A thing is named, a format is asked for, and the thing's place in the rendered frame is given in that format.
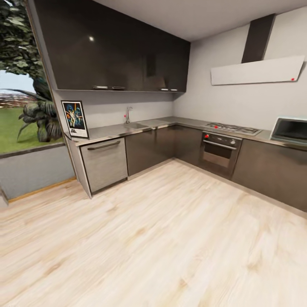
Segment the poster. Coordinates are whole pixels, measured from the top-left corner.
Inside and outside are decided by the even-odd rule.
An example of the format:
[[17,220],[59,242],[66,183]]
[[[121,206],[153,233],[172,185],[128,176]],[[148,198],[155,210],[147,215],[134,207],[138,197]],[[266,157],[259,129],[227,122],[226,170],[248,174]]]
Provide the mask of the poster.
[[70,136],[90,138],[84,115],[82,101],[62,100]]

